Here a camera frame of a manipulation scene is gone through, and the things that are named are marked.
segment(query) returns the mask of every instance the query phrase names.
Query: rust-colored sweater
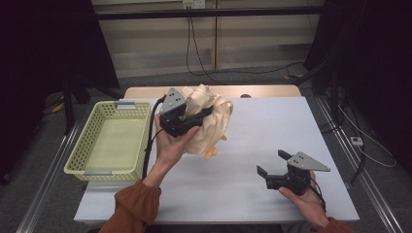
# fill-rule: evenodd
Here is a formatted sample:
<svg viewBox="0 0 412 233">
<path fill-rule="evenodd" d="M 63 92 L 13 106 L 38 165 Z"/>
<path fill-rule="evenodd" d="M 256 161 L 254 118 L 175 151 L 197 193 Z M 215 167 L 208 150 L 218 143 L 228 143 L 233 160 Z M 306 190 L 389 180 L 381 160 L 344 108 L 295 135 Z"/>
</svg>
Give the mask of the rust-colored sweater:
<svg viewBox="0 0 412 233">
<path fill-rule="evenodd" d="M 139 180 L 115 195 L 115 213 L 100 230 L 100 233 L 143 233 L 148 224 L 155 221 L 158 212 L 160 188 L 147 187 Z M 353 233 L 348 226 L 329 218 L 327 227 L 319 233 Z"/>
</svg>

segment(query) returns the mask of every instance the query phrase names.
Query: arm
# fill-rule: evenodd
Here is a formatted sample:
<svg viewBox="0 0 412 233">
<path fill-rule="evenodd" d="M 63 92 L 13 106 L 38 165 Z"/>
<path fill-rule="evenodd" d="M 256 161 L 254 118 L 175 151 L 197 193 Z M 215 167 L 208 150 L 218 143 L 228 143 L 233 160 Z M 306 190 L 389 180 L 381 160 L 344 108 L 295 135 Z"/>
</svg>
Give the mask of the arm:
<svg viewBox="0 0 412 233">
<path fill-rule="evenodd" d="M 156 132 L 161 130 L 159 115 L 154 116 Z M 194 137 L 199 127 L 193 127 L 182 137 L 173 138 L 161 131 L 156 136 L 157 158 L 147 177 L 116 193 L 114 214 L 100 232 L 144 232 L 145 224 L 155 221 L 160 197 L 160 184 L 164 177 L 179 162 L 186 144 Z"/>
<path fill-rule="evenodd" d="M 311 172 L 311 178 L 312 180 L 315 180 L 315 174 L 313 172 Z M 296 205 L 306 221 L 312 225 L 315 232 L 354 232 L 348 226 L 336 221 L 334 218 L 328 218 L 322 208 L 321 200 L 311 189 L 307 188 L 301 196 L 295 195 L 292 191 L 285 187 L 279 188 L 279 192 Z"/>
</svg>

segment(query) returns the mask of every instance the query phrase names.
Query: electrical outlet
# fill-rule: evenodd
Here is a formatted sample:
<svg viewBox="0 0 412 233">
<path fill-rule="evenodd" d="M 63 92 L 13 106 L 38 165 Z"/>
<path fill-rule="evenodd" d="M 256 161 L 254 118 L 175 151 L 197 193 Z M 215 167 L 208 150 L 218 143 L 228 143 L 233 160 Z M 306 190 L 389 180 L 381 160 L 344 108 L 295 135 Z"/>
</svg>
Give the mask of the electrical outlet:
<svg viewBox="0 0 412 233">
<path fill-rule="evenodd" d="M 361 140 L 361 137 L 351 137 L 351 142 L 354 146 L 363 146 L 363 141 Z"/>
<path fill-rule="evenodd" d="M 183 9 L 192 9 L 193 0 L 183 0 Z"/>
<path fill-rule="evenodd" d="M 193 8 L 194 9 L 205 9 L 206 8 L 205 0 L 193 0 Z"/>
</svg>

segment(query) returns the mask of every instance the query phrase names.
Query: basket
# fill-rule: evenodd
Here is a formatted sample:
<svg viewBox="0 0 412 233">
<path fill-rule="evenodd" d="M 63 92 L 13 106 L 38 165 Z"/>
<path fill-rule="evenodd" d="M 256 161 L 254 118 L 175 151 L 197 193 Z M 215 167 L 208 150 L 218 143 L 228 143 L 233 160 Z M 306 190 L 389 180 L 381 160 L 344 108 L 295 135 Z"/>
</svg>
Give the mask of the basket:
<svg viewBox="0 0 412 233">
<path fill-rule="evenodd" d="M 81 181 L 135 182 L 142 176 L 151 104 L 95 104 L 64 167 Z"/>
</svg>

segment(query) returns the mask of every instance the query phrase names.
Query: table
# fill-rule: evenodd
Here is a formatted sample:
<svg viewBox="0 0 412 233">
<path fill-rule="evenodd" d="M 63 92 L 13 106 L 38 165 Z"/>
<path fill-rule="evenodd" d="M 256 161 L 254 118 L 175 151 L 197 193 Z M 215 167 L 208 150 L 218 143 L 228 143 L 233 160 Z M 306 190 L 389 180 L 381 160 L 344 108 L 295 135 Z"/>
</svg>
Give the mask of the table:
<svg viewBox="0 0 412 233">
<path fill-rule="evenodd" d="M 125 97 L 158 98 L 168 88 L 133 87 Z M 303 220 L 295 206 L 277 191 L 267 190 L 264 179 L 257 174 L 257 165 L 269 174 L 286 173 L 286 161 L 277 156 L 277 150 L 289 153 L 302 150 L 327 165 L 331 172 L 317 173 L 317 181 L 323 187 L 328 214 L 339 220 L 359 219 L 306 100 L 295 86 L 211 86 L 211 89 L 226 97 L 249 94 L 253 98 L 231 98 L 234 111 L 226 130 L 228 140 L 217 143 L 215 157 L 205 161 L 199 155 L 184 155 L 168 174 L 161 186 L 157 224 Z M 113 195 L 129 184 L 89 183 L 75 220 L 96 223 L 108 219 L 114 209 Z"/>
</svg>

